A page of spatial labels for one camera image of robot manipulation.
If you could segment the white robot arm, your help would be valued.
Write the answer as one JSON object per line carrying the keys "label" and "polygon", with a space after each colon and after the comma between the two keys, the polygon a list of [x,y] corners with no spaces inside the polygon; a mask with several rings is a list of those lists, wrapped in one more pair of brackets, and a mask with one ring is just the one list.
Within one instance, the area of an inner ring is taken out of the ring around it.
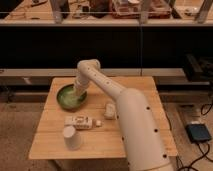
{"label": "white robot arm", "polygon": [[102,74],[97,59],[78,62],[74,82],[76,93],[83,94],[90,81],[115,102],[130,171],[174,171],[144,93],[124,87]]}

